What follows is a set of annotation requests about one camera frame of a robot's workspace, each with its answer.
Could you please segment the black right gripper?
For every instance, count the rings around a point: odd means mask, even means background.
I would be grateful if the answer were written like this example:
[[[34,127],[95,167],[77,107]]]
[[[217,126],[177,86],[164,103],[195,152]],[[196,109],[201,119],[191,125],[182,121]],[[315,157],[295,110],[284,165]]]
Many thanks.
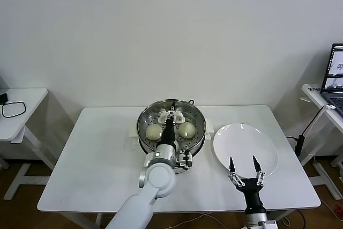
[[[266,173],[262,170],[260,163],[253,155],[253,164],[256,171],[256,178],[241,178],[236,174],[232,157],[229,158],[229,179],[242,192],[245,199],[245,212],[266,212],[263,202],[260,199],[259,192],[263,188],[263,179]]]

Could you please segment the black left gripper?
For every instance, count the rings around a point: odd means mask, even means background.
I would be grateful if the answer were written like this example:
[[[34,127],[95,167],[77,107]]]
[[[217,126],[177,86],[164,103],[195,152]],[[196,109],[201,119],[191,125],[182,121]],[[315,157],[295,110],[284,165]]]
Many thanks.
[[[176,110],[176,102],[173,102],[171,105],[171,110],[166,113],[165,122],[166,128],[162,132],[160,144],[170,145],[172,147],[176,147],[175,144],[175,131],[174,131],[174,122],[178,120],[177,110]]]

